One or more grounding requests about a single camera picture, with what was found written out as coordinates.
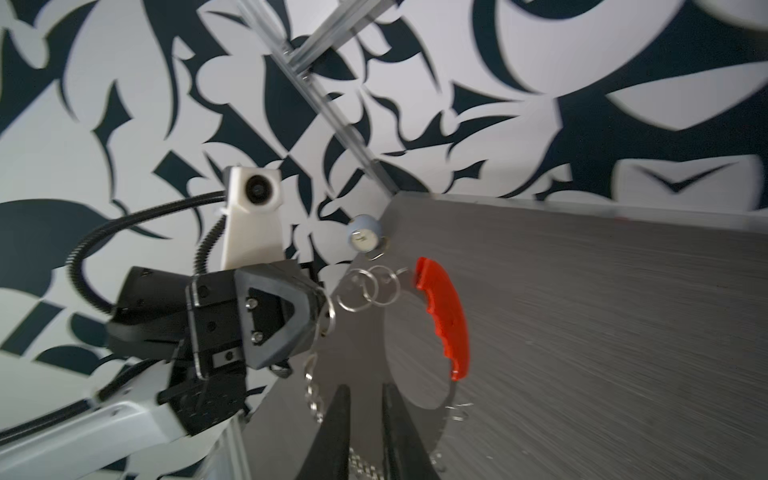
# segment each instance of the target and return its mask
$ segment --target gray table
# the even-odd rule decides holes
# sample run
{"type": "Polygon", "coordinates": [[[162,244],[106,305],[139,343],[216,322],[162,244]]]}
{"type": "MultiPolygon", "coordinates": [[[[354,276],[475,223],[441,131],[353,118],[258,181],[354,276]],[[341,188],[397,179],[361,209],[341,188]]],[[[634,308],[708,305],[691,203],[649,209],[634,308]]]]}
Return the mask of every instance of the gray table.
{"type": "MultiPolygon", "coordinates": [[[[382,260],[439,261],[465,307],[475,405],[440,439],[446,480],[768,477],[768,237],[415,195],[382,224],[382,260]]],[[[321,346],[356,373],[353,438],[378,435],[355,410],[380,395],[370,362],[418,405],[447,391],[418,303],[384,325],[340,318],[321,346]]],[[[316,429],[300,375],[278,382],[244,433],[254,478],[293,478],[316,429]]]]}

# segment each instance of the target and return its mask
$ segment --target brushed metal surface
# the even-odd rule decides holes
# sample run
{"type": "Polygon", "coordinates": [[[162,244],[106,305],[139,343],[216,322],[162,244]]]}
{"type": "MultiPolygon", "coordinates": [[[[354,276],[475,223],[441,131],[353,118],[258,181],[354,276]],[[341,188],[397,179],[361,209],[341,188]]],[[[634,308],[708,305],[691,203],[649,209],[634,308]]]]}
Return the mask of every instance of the brushed metal surface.
{"type": "MultiPolygon", "coordinates": [[[[467,315],[472,363],[457,396],[475,405],[440,440],[443,478],[768,477],[768,237],[410,196],[382,223],[385,257],[439,261],[467,315]]],[[[390,313],[396,381],[429,397],[441,377],[418,338],[431,330],[390,313]]],[[[264,458],[248,439],[310,435],[260,423],[311,423],[303,404],[281,401],[291,381],[245,431],[254,478],[292,478],[259,472],[302,458],[264,458]]]]}

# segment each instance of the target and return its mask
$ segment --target red curved object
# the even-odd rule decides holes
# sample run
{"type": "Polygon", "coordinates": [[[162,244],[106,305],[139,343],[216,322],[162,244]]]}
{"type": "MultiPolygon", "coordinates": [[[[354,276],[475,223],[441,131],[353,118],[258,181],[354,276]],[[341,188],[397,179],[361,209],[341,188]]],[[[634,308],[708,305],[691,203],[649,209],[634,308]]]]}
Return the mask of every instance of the red curved object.
{"type": "Polygon", "coordinates": [[[435,333],[442,339],[443,355],[451,359],[451,379],[469,371],[469,334],[462,302],[451,278],[439,263],[420,257],[416,262],[415,286],[427,296],[427,313],[435,320],[435,333]]]}

